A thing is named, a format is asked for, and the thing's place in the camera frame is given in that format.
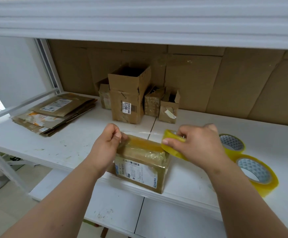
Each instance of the roll of tape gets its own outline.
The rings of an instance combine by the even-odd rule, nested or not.
[[[244,143],[237,137],[229,134],[220,134],[219,137],[225,149],[225,153],[230,158],[241,154],[245,150]]]
[[[165,132],[164,132],[163,139],[165,139],[165,138],[172,138],[172,139],[179,140],[181,142],[185,142],[186,141],[185,138],[178,136],[176,134],[176,131],[169,130],[169,129],[166,129]],[[167,146],[165,144],[161,144],[161,146],[162,146],[163,150],[165,150],[166,152],[170,153],[171,155],[176,156],[177,158],[180,158],[180,159],[183,159],[183,160],[187,160],[186,157],[182,153],[174,150],[173,148],[171,148],[171,147],[169,147],[169,146]]]
[[[262,197],[267,196],[278,186],[279,180],[276,174],[261,160],[244,154],[234,155],[230,159],[243,170],[247,170],[247,173],[249,172],[250,175],[247,176],[250,182]]]

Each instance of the upper shelf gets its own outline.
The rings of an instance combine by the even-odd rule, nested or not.
[[[288,49],[288,0],[0,0],[0,36]]]

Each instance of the white wall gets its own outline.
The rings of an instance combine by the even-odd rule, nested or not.
[[[50,89],[34,40],[0,37],[0,100],[5,108]]]

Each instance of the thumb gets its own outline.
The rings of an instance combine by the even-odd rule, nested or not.
[[[162,144],[165,144],[169,147],[172,147],[174,150],[177,150],[179,152],[182,152],[184,143],[172,138],[166,138],[162,140]]]
[[[118,148],[118,145],[120,144],[121,138],[122,138],[121,132],[116,133],[116,134],[112,137],[112,139],[111,139],[110,142],[111,142],[112,146],[113,146],[115,149]]]

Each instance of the person's right hand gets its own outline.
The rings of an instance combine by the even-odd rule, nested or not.
[[[182,125],[177,135],[185,136],[186,141],[166,138],[163,144],[181,152],[191,163],[199,166],[205,172],[218,171],[220,167],[233,162],[225,154],[217,127],[206,124],[204,127]]]

